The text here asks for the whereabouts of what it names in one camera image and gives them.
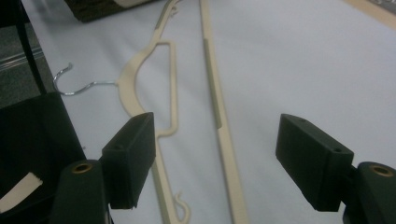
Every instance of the white table surface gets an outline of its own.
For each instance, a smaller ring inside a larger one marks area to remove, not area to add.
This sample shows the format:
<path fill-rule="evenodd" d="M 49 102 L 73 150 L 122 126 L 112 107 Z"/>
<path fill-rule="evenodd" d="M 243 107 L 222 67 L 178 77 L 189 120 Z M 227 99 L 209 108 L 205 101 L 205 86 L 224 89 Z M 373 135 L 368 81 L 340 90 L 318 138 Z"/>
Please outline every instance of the white table surface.
<path fill-rule="evenodd" d="M 90 23 L 61 0 L 24 0 L 64 91 L 115 80 L 149 43 L 165 1 Z M 163 38 L 177 44 L 178 132 L 161 140 L 174 193 L 191 223 L 231 223 L 205 72 L 199 1 L 178 3 Z M 342 0 L 210 2 L 216 57 L 251 223 L 342 223 L 311 208 L 275 156 L 281 113 L 310 120 L 355 152 L 353 164 L 396 167 L 396 31 Z M 167 47 L 138 75 L 137 94 L 156 127 L 169 124 Z M 129 119 L 114 86 L 64 97 L 89 159 Z M 111 211 L 115 223 L 162 223 L 151 174 L 137 209 Z"/>

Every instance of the beige plastic strip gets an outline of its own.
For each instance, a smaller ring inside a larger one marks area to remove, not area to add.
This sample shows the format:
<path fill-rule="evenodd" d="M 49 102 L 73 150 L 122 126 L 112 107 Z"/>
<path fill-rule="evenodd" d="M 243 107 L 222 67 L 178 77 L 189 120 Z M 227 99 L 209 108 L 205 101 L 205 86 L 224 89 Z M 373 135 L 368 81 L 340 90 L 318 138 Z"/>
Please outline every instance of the beige plastic strip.
<path fill-rule="evenodd" d="M 219 83 L 219 74 L 213 47 L 212 29 L 209 17 L 208 0 L 201 0 L 201 16 L 204 33 L 206 69 L 210 81 L 212 102 L 218 127 L 218 137 L 222 164 L 225 172 L 228 198 L 234 224 L 248 224 L 248 212 L 239 179 L 238 168 L 233 152 L 233 143 L 228 127 L 224 101 Z"/>
<path fill-rule="evenodd" d="M 0 214 L 17 206 L 43 184 L 34 174 L 27 174 L 17 185 L 0 199 Z"/>
<path fill-rule="evenodd" d="M 378 21 L 383 22 L 388 27 L 396 30 L 396 15 L 386 11 L 384 8 L 376 6 L 368 0 L 345 0 L 347 3 L 357 9 L 372 16 Z"/>
<path fill-rule="evenodd" d="M 123 107 L 130 116 L 145 113 L 144 108 L 139 103 L 136 96 L 136 76 L 139 68 L 158 45 L 168 45 L 170 49 L 170 90 L 171 90 L 171 126 L 166 130 L 156 131 L 156 159 L 152 166 L 154 182 L 158 194 L 164 224 L 186 224 L 190 221 L 191 210 L 188 205 L 179 199 L 180 193 L 175 196 L 176 203 L 184 210 L 184 217 L 180 219 L 175 208 L 174 197 L 169 185 L 168 177 L 163 163 L 163 155 L 160 150 L 159 138 L 172 135 L 177 131 L 177 67 L 176 67 L 176 47 L 168 40 L 161 40 L 163 28 L 175 9 L 175 3 L 179 0 L 170 0 L 163 8 L 163 13 L 157 23 L 154 34 L 143 50 L 138 52 L 123 68 L 120 78 L 117 81 L 119 86 L 120 100 Z"/>

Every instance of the beige plastic hanger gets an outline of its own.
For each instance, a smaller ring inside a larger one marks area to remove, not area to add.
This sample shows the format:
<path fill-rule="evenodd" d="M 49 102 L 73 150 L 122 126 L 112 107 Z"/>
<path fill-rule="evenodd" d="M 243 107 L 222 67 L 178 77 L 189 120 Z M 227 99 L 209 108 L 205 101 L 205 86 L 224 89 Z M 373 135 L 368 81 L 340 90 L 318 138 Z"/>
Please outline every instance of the beige plastic hanger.
<path fill-rule="evenodd" d="M 201 0 L 201 17 L 204 35 L 206 70 L 209 78 L 212 103 L 218 128 L 222 164 L 227 182 L 228 198 L 233 223 L 248 224 L 248 212 L 245 206 L 244 193 L 239 179 L 238 168 L 233 152 L 233 142 L 231 141 L 221 86 L 219 83 L 219 74 L 210 25 L 208 0 Z"/>
<path fill-rule="evenodd" d="M 372 16 L 378 21 L 383 22 L 388 27 L 396 30 L 396 15 L 377 6 L 376 4 L 381 4 L 381 0 L 370 0 L 370 1 L 362 1 L 362 0 L 344 0 L 349 3 L 353 7 L 363 11 L 364 13 Z"/>
<path fill-rule="evenodd" d="M 114 81 L 104 82 L 92 82 L 85 86 L 83 89 L 74 92 L 61 92 L 57 87 L 57 80 L 66 71 L 71 68 L 69 67 L 61 70 L 53 79 L 53 85 L 55 90 L 63 95 L 74 95 L 94 85 L 103 84 L 115 84 L 119 87 L 120 100 L 127 113 L 132 117 L 139 114 L 143 114 L 146 111 L 143 106 L 139 103 L 136 97 L 136 76 L 139 68 L 143 62 L 149 57 L 149 55 L 155 50 L 158 45 L 168 45 L 170 49 L 170 90 L 171 90 L 171 126 L 166 130 L 156 131 L 156 159 L 152 165 L 152 173 L 154 176 L 155 187 L 158 194 L 158 199 L 161 207 L 163 223 L 164 224 L 186 224 L 189 223 L 191 217 L 191 210 L 189 206 L 182 202 L 179 197 L 181 193 L 175 195 L 176 203 L 181 206 L 184 211 L 184 216 L 180 219 L 177 215 L 175 208 L 174 197 L 172 190 L 169 185 L 168 177 L 165 171 L 163 163 L 163 155 L 160 150 L 159 138 L 164 136 L 172 135 L 177 131 L 177 67 L 176 67 L 176 47 L 175 44 L 170 40 L 162 40 L 161 35 L 163 28 L 169 18 L 169 16 L 177 12 L 176 3 L 180 0 L 169 0 L 163 8 L 161 17 L 159 18 L 157 25 L 154 30 L 154 34 L 149 44 L 138 52 L 123 68 L 119 79 Z"/>

